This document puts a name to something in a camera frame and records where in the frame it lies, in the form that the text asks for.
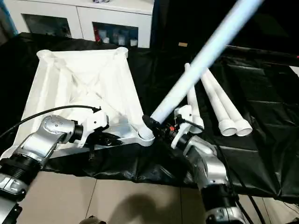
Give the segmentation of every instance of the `pipe end cap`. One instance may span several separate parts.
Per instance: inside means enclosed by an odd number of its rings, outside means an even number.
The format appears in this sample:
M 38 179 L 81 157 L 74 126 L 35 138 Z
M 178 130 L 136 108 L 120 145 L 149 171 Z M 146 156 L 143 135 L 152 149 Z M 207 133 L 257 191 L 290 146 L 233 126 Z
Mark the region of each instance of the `pipe end cap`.
M 218 127 L 223 136 L 232 136 L 237 133 L 237 127 L 231 119 L 220 121 Z
M 245 119 L 241 119 L 235 122 L 237 127 L 237 135 L 238 136 L 246 136 L 252 132 L 252 127 L 250 126 L 249 122 Z
M 192 120 L 195 124 L 201 126 L 202 128 L 205 128 L 204 121 L 200 116 L 193 115 Z M 190 127 L 190 132 L 193 133 L 193 134 L 199 134 L 199 133 L 202 133 L 202 130 L 200 130 L 197 127 L 191 126 Z

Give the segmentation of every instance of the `table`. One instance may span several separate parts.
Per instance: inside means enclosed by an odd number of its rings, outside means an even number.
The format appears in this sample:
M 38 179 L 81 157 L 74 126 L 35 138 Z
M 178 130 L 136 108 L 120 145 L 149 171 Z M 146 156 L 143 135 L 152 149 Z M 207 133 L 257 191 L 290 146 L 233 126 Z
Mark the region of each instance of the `table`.
M 2 56 L 2 124 L 0 132 L 21 119 L 42 49 L 111 49 L 92 41 L 22 33 L 0 47 Z M 150 49 L 129 51 L 128 64 L 144 114 L 150 115 L 184 71 L 195 52 Z M 245 191 L 233 176 L 240 194 L 273 197 L 289 203 L 299 201 L 299 79 L 289 66 L 266 59 L 224 53 L 210 68 L 253 133 L 246 137 L 223 137 L 207 95 L 199 82 L 195 88 L 206 133 L 223 147 L 229 165 L 248 187 Z M 14 139 L 2 139 L 1 152 Z M 97 179 L 130 180 L 173 186 L 196 187 L 183 162 L 160 141 L 150 147 L 137 144 L 106 148 L 88 162 L 88 153 L 51 159 L 46 171 L 91 176 Z

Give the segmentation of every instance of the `glass cabinet door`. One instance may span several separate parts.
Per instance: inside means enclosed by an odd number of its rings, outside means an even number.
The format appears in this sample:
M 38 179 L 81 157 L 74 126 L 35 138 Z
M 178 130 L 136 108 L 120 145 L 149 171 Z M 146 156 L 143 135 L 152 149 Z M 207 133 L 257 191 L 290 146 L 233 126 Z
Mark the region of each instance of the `glass cabinet door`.
M 71 37 L 66 18 L 45 15 L 22 14 L 31 33 L 61 37 Z
M 93 22 L 93 31 L 97 42 L 113 43 L 125 47 L 138 45 L 138 27 Z
M 24 0 L 4 3 L 19 33 L 83 37 L 76 6 Z
M 151 15 L 78 7 L 83 38 L 125 47 L 150 47 Z

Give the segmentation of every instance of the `gray floor tile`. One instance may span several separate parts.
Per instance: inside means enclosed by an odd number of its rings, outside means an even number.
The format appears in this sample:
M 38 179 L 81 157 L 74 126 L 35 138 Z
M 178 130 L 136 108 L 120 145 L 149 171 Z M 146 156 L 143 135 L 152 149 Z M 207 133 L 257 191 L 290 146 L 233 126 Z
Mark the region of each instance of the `gray floor tile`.
M 18 224 L 78 224 L 85 218 L 96 180 L 40 172 L 25 199 Z
M 181 224 L 180 188 L 98 180 L 91 215 L 108 224 Z

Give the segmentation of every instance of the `tile floor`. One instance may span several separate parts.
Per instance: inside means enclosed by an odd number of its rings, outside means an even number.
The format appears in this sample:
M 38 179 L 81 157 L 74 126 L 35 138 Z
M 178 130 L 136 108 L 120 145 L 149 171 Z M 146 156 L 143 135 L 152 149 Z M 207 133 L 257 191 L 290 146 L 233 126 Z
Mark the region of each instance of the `tile floor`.
M 97 216 L 108 224 L 203 224 L 198 191 L 128 181 L 95 180 L 40 172 L 26 198 L 18 224 L 78 224 Z M 247 196 L 240 201 L 255 224 L 260 221 Z M 266 224 L 284 224 L 299 217 L 295 206 L 258 198 Z

